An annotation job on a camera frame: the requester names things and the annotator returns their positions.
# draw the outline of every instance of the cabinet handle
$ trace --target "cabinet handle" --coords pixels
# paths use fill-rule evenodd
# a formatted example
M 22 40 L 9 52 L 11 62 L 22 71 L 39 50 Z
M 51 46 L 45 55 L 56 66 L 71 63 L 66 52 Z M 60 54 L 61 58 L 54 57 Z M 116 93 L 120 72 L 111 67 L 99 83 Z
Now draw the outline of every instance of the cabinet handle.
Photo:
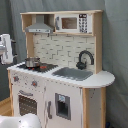
M 47 112 L 49 119 L 52 119 L 52 115 L 50 114 L 51 101 L 48 102 Z
M 26 93 L 26 92 L 24 92 L 24 91 L 22 91 L 22 90 L 20 90 L 19 92 L 20 92 L 22 95 L 25 95 L 25 96 L 33 96 L 32 93 Z
M 56 17 L 56 19 L 55 19 L 56 30 L 60 30 L 60 28 L 58 26 L 58 21 L 59 21 L 59 17 Z

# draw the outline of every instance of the gray curtain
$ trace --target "gray curtain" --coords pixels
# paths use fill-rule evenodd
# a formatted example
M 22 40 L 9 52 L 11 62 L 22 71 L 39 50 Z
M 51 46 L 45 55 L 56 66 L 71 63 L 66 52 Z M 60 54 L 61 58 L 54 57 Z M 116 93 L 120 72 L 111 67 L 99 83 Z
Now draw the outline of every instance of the gray curtain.
M 14 35 L 11 18 L 10 1 L 0 0 L 0 35 L 10 34 L 13 39 Z M 11 65 L 1 65 L 0 63 L 0 101 L 9 97 L 8 72 L 6 69 L 9 66 Z
M 107 87 L 107 121 L 115 128 L 128 128 L 128 1 L 127 0 L 10 0 L 19 62 L 26 58 L 21 12 L 104 10 L 103 70 L 116 81 Z

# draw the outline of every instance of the oven door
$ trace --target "oven door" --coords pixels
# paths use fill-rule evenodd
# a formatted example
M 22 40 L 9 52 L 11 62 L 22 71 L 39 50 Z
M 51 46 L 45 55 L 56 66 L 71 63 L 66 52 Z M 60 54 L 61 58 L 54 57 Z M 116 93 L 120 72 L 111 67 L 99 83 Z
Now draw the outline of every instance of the oven door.
M 79 33 L 79 14 L 55 14 L 56 32 Z
M 12 94 L 14 116 L 35 114 L 44 128 L 44 94 L 21 86 L 12 86 Z

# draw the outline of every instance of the microwave door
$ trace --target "microwave door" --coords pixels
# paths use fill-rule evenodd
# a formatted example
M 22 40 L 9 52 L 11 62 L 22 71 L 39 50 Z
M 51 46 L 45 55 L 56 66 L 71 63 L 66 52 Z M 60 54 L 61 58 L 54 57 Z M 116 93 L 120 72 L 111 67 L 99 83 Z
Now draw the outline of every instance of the microwave door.
M 79 33 L 79 14 L 56 14 L 56 32 Z

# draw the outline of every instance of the stovetop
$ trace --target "stovetop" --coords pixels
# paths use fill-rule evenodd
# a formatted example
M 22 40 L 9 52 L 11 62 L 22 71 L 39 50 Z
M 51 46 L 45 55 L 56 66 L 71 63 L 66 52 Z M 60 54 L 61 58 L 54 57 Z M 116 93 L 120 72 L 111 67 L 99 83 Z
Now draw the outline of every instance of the stovetop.
M 35 72 L 42 72 L 42 73 L 44 73 L 44 72 L 50 71 L 51 69 L 53 69 L 55 67 L 58 67 L 58 65 L 42 63 L 39 67 L 35 67 L 35 68 L 29 68 L 25 64 L 22 64 L 22 65 L 17 66 L 17 67 L 25 69 L 25 70 L 31 70 L 31 71 L 35 71 Z

